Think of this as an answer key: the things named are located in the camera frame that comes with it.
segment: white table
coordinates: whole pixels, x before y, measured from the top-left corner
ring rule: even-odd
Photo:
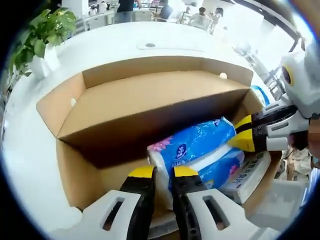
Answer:
[[[145,47],[154,43],[154,48]],[[58,47],[61,68],[38,81],[23,77],[6,107],[4,166],[12,189],[29,216],[46,232],[68,228],[81,218],[70,207],[60,179],[55,138],[36,110],[37,101],[69,77],[105,63],[146,56],[196,56],[249,67],[231,48],[206,32],[181,24],[131,22],[79,34]],[[257,74],[252,84],[273,97]]]

